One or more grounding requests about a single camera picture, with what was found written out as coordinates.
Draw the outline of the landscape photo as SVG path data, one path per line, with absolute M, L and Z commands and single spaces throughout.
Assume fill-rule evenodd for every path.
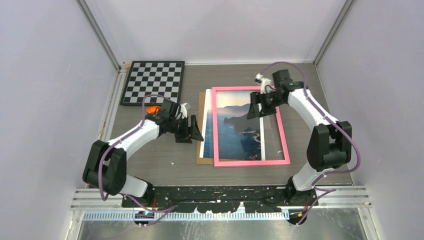
M 265 161 L 262 142 L 264 121 L 247 119 L 250 93 L 256 87 L 218 87 L 202 94 L 201 134 L 198 161 L 214 161 L 214 128 L 217 127 L 218 156 L 221 161 Z

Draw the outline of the pink photo frame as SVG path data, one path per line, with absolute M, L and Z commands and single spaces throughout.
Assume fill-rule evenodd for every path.
M 253 166 L 271 166 L 271 165 L 289 165 L 291 163 L 289 150 L 287 146 L 284 126 L 280 109 L 276 107 L 276 113 L 263 117 L 256 117 L 263 120 L 264 135 L 261 141 L 264 143 L 266 159 L 264 161 L 221 161 L 219 157 L 219 139 L 218 139 L 218 128 L 213 129 L 213 143 L 214 153 L 213 160 L 214 166 L 218 168 L 223 167 L 253 167 Z

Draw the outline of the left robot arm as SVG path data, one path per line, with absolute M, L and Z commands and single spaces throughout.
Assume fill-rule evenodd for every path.
M 176 143 L 191 143 L 204 140 L 195 115 L 188 116 L 188 103 L 179 104 L 168 98 L 159 109 L 143 113 L 141 121 L 123 135 L 109 140 L 95 141 L 90 149 L 82 174 L 82 180 L 108 196 L 131 195 L 141 207 L 153 202 L 152 185 L 140 178 L 127 174 L 127 161 L 141 147 L 170 133 Z

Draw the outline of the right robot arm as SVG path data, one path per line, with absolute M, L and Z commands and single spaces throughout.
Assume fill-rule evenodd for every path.
M 247 119 L 276 114 L 281 105 L 292 107 L 311 130 L 306 150 L 306 164 L 290 177 L 283 190 L 286 203 L 299 205 L 314 192 L 313 188 L 325 174 L 351 161 L 352 126 L 331 116 L 313 97 L 303 81 L 293 81 L 288 70 L 278 70 L 272 79 L 259 73 L 255 82 L 260 90 L 250 94 Z

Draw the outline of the orange curved plastic piece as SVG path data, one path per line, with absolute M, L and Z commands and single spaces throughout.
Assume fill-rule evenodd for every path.
M 161 107 L 158 105 L 149 106 L 145 109 L 147 114 L 156 115 L 161 110 Z

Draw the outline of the black white checkerboard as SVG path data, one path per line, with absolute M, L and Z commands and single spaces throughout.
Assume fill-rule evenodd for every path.
M 185 71 L 184 61 L 133 61 L 120 99 L 123 106 L 159 106 L 164 99 L 179 103 Z

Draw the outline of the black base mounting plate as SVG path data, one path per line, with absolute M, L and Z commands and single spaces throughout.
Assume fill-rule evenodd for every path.
M 142 197 L 124 198 L 122 207 L 174 208 L 175 213 L 218 214 L 240 209 L 248 214 L 277 213 L 283 207 L 305 210 L 315 203 L 317 196 L 314 190 L 295 193 L 277 185 L 153 186 Z

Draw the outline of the aluminium front rail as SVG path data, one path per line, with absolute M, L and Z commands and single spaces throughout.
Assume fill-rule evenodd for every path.
M 276 200 L 271 192 L 281 192 L 281 186 L 224 186 L 218 191 L 217 186 L 157 186 L 157 205 L 169 208 L 178 203 L 187 204 L 235 204 L 240 208 L 245 203 L 263 204 L 263 198 Z M 370 208 L 372 203 L 364 186 L 333 185 L 316 190 L 310 202 L 324 208 Z M 78 188 L 70 205 L 71 210 L 109 210 L 118 208 L 138 208 L 131 199 L 125 200 L 120 194 L 101 199 L 97 188 Z

